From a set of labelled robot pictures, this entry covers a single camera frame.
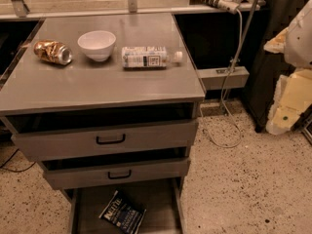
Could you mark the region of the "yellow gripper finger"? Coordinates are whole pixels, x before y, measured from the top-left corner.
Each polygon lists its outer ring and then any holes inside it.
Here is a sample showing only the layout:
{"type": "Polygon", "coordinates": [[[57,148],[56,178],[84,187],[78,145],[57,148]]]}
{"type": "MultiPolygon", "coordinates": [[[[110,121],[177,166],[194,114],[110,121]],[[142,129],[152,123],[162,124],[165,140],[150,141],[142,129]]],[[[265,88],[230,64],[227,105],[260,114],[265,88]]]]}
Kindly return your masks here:
{"type": "Polygon", "coordinates": [[[286,36],[288,33],[288,28],[284,28],[280,31],[274,38],[267,41],[263,49],[266,52],[273,53],[273,54],[282,54],[285,48],[286,36]]]}
{"type": "Polygon", "coordinates": [[[289,131],[312,104],[312,70],[297,69],[277,81],[273,104],[269,110],[266,131],[281,135],[289,131]]]}

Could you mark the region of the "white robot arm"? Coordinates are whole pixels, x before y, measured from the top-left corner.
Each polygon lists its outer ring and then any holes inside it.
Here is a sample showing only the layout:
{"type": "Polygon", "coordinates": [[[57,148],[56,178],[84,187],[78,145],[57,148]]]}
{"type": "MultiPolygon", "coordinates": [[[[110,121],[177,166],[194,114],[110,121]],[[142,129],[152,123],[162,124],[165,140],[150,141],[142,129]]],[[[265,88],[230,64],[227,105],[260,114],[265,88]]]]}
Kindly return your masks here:
{"type": "Polygon", "coordinates": [[[269,134],[281,135],[312,104],[312,0],[263,49],[283,54],[285,62],[295,68],[289,77],[281,75],[278,79],[266,123],[269,134]]]}

